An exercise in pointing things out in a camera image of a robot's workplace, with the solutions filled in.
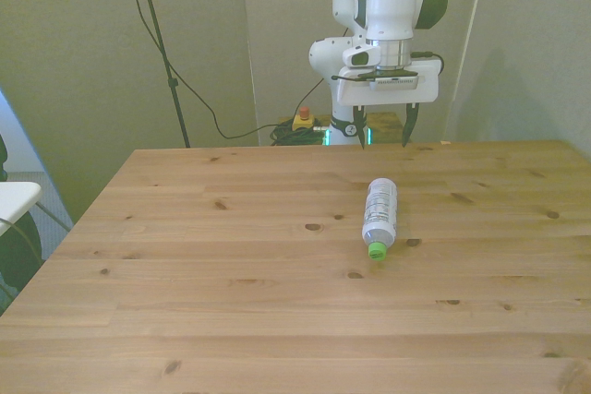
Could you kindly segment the white gripper block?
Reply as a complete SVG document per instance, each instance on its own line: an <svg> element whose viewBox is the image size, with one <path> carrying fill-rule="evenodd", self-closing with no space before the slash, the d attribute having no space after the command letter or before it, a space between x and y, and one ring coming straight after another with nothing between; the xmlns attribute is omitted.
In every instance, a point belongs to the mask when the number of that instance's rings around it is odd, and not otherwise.
<svg viewBox="0 0 591 394"><path fill-rule="evenodd" d="M406 104L402 146L415 129L419 103L433 102L439 94L440 60L418 60L405 69L379 74L368 68L344 67L336 76L336 101L353 107L353 124L362 148L366 146L364 106Z"/></svg>

